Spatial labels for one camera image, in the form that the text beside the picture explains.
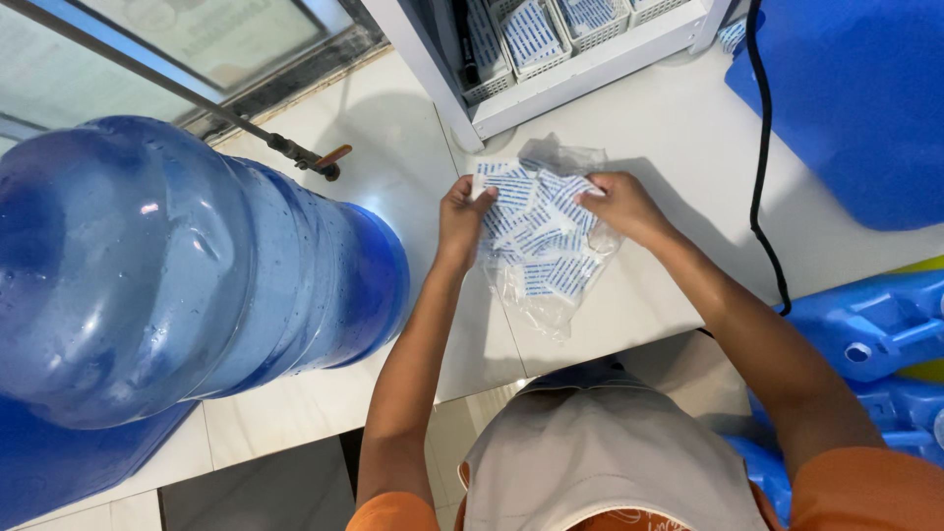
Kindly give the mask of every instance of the person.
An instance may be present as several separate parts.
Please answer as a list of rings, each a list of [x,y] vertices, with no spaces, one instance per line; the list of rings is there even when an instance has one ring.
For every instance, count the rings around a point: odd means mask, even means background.
[[[575,200],[648,249],[698,310],[776,429],[791,529],[944,529],[944,471],[888,450],[842,378],[785,320],[676,230],[627,173]],[[381,371],[364,427],[350,531],[437,529],[424,436],[479,226],[497,196],[440,205],[439,248]],[[668,397],[618,368],[563,369],[522,389],[460,467],[456,530],[782,529],[743,460]]]

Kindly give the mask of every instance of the white countertop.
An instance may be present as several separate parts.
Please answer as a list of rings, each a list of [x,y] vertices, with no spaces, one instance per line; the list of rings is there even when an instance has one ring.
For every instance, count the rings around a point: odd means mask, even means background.
[[[605,148],[611,169],[633,172],[666,215],[732,276],[778,302],[767,256],[748,226],[760,119],[724,84],[718,48],[687,64],[673,58],[581,97],[486,143],[515,156],[531,139]],[[412,299],[436,246],[438,200],[476,158],[444,133],[406,64],[390,53],[271,118],[266,126],[315,152],[351,144],[329,183],[249,135],[219,150],[266,163],[326,197],[372,210],[399,235]],[[774,136],[761,225],[794,298],[944,254],[944,225],[877,232],[857,225]],[[451,400],[648,343],[701,320],[659,263],[625,242],[572,322],[551,341],[502,309],[477,270],[465,279],[440,375]],[[33,521],[49,520],[363,426],[392,345],[348,368],[315,370],[199,406],[122,486]]]

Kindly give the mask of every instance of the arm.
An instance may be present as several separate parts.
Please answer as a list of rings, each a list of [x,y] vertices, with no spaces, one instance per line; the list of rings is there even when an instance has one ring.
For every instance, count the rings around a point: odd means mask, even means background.
[[[803,463],[828,450],[885,446],[819,352],[677,231],[639,180],[628,173],[588,179],[606,196],[575,200],[647,248],[666,268],[770,415],[791,481]]]
[[[439,248],[406,327],[383,364],[363,429],[357,507],[385,492],[411,492],[433,506],[423,442],[439,368],[479,226],[497,189],[471,204],[471,176],[440,202]]]

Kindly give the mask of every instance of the plastic bag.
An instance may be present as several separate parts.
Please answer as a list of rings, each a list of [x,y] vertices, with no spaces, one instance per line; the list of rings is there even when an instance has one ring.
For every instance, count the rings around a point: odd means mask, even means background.
[[[573,201],[583,191],[602,194],[585,175],[603,169],[606,152],[561,147],[551,135],[518,155],[477,165],[472,198],[498,188],[482,221],[478,263],[506,308],[563,341],[623,239]]]

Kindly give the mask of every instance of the white shelf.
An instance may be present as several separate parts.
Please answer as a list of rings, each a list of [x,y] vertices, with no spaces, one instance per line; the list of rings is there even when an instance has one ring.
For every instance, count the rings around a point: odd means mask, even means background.
[[[463,149],[688,48],[708,47],[732,0],[690,0],[545,73],[469,107],[444,50],[458,45],[449,0],[362,0]]]
[[[686,2],[469,108],[472,126],[484,140],[683,50],[707,15],[701,2]]]

